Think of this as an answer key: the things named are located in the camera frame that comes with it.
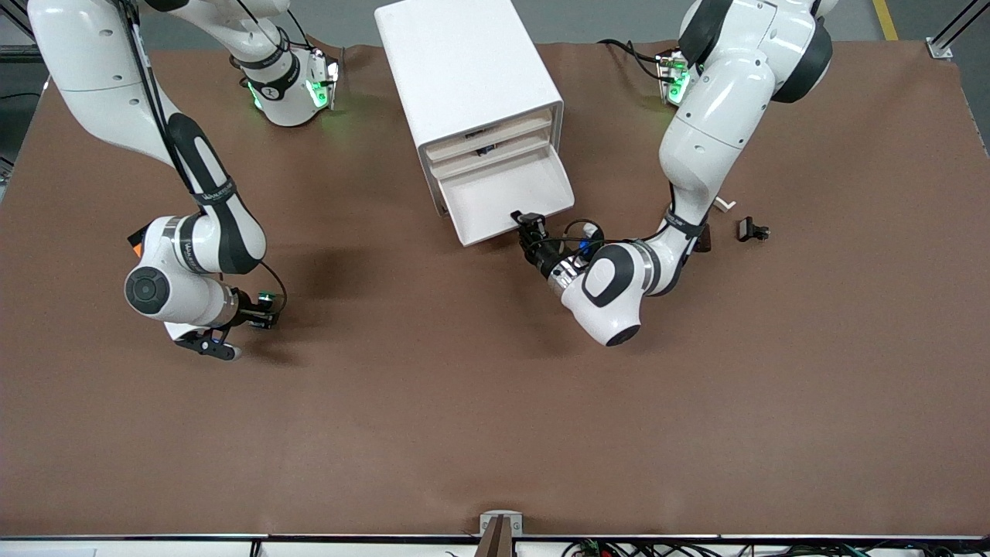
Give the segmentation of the brown table mat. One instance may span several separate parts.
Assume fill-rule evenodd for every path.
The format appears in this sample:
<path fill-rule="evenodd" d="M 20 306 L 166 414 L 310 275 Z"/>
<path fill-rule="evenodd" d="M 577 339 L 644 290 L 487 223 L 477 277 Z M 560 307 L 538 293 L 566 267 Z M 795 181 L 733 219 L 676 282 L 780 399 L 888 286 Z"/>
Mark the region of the brown table mat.
<path fill-rule="evenodd" d="M 770 105 L 713 250 L 612 348 L 436 214 L 382 49 L 298 129 L 226 54 L 153 66 L 288 307 L 237 362 L 134 313 L 127 236 L 192 202 L 47 88 L 0 203 L 0 535 L 990 535 L 990 158 L 922 43 L 838 43 Z"/>

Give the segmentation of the aluminium frame rail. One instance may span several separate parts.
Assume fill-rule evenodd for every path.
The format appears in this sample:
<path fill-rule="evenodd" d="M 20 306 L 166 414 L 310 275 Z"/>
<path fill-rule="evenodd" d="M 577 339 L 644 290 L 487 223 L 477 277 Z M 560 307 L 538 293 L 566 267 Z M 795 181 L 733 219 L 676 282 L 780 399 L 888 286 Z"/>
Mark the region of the aluminium frame rail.
<path fill-rule="evenodd" d="M 0 0 L 0 64 L 43 64 L 28 0 Z"/>

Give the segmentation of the aluminium frame post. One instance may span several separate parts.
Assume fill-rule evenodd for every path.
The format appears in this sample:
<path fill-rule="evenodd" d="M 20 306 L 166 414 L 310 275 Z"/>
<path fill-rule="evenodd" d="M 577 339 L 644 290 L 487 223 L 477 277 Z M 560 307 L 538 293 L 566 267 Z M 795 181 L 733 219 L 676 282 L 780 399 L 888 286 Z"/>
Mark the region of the aluminium frame post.
<path fill-rule="evenodd" d="M 925 43 L 931 59 L 952 59 L 954 57 L 951 50 L 952 43 L 988 9 L 990 9 L 990 0 L 969 0 L 969 3 L 940 32 L 934 36 L 927 36 Z"/>

